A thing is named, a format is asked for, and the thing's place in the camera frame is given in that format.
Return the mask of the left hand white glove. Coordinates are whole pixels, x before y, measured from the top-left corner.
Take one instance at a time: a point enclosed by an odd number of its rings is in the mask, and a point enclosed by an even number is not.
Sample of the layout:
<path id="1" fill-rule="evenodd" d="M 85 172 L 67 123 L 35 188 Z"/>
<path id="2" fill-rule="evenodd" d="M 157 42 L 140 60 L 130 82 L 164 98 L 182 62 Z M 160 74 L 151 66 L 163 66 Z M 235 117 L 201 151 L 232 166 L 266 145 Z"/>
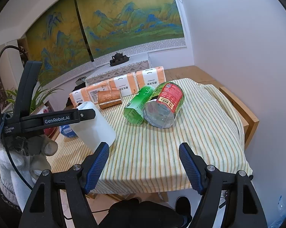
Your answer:
<path id="1" fill-rule="evenodd" d="M 51 169 L 47 157 L 57 152 L 58 144 L 46 135 L 40 135 L 30 139 L 18 137 L 7 145 L 18 146 L 20 151 L 10 151 L 14 169 L 5 149 L 0 149 L 0 190 L 9 202 L 23 211 L 40 174 Z"/>

